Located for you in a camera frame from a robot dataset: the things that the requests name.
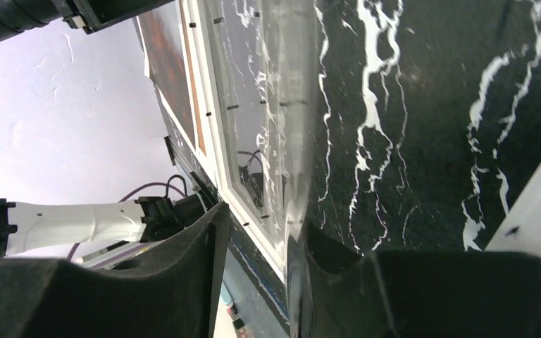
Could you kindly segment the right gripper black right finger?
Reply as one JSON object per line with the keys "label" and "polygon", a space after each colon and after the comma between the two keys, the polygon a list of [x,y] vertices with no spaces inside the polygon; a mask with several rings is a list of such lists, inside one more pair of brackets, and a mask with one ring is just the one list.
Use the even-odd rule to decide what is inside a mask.
{"label": "right gripper black right finger", "polygon": [[306,337],[541,337],[541,259],[372,251],[306,225]]}

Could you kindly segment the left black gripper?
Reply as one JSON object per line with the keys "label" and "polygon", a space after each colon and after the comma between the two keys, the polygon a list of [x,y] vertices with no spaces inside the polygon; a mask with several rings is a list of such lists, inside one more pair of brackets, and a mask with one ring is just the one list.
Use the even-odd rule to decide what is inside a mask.
{"label": "left black gripper", "polygon": [[171,0],[0,0],[0,42],[61,19],[86,34],[154,10]]}

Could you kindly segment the autumn forest photo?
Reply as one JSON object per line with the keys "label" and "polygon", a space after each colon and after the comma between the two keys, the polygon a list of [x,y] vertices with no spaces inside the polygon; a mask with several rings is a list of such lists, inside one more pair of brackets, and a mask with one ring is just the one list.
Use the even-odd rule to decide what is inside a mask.
{"label": "autumn forest photo", "polygon": [[180,3],[171,2],[137,17],[147,59],[147,75],[166,102],[182,135],[197,145],[194,107],[185,63]]}

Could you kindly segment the brown frame backing board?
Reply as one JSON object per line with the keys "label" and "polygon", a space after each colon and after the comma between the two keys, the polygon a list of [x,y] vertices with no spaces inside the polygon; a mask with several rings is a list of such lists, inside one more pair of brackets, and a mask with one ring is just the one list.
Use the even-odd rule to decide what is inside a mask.
{"label": "brown frame backing board", "polygon": [[195,149],[196,153],[201,156],[206,156],[206,144],[204,140],[204,133],[202,130],[202,124],[201,124],[201,116],[200,116],[200,108],[199,108],[199,97],[198,97],[198,90],[197,85],[195,83],[194,78],[194,67],[192,62],[192,54],[190,49],[190,40],[189,40],[189,32],[188,32],[188,21],[187,16],[185,14],[185,1],[178,1],[179,3],[179,13],[180,13],[180,19],[181,19],[181,25],[182,25],[182,38],[183,38],[183,44],[184,44],[184,50],[185,50],[185,67],[187,71],[187,84],[188,84],[188,91],[190,95],[190,101],[191,101],[191,109],[192,109],[192,119],[194,123],[194,135],[195,135]]}

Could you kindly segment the white picture frame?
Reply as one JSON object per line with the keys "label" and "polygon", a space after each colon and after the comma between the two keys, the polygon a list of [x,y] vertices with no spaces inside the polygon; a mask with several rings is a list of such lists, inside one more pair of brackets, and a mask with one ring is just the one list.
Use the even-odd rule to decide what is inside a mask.
{"label": "white picture frame", "polygon": [[541,259],[541,1],[187,4],[205,169],[283,275],[306,220],[360,256]]}

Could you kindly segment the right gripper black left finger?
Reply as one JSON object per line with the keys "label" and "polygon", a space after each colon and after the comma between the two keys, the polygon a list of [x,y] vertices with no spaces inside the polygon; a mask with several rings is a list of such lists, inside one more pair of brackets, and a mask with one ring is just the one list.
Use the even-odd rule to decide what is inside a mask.
{"label": "right gripper black left finger", "polygon": [[212,337],[229,234],[220,202],[128,269],[0,258],[0,337]]}

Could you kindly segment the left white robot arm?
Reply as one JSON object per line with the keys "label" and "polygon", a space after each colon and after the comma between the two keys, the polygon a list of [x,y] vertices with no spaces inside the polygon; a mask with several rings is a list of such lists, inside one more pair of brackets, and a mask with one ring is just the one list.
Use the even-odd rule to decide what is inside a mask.
{"label": "left white robot arm", "polygon": [[[0,1],[0,42],[61,19],[92,34],[161,6],[160,1]],[[196,196],[130,192],[118,203],[46,206],[0,199],[0,256],[93,241],[159,242],[204,214]]]}

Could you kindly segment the clear acrylic frame sheet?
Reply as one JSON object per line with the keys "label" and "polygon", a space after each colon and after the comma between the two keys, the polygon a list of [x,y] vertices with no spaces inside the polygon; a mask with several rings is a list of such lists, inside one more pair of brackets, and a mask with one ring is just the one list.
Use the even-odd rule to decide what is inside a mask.
{"label": "clear acrylic frame sheet", "polygon": [[222,198],[236,222],[232,247],[261,313],[304,337],[303,241],[311,188],[323,36],[322,1],[205,1],[218,97],[213,131]]}

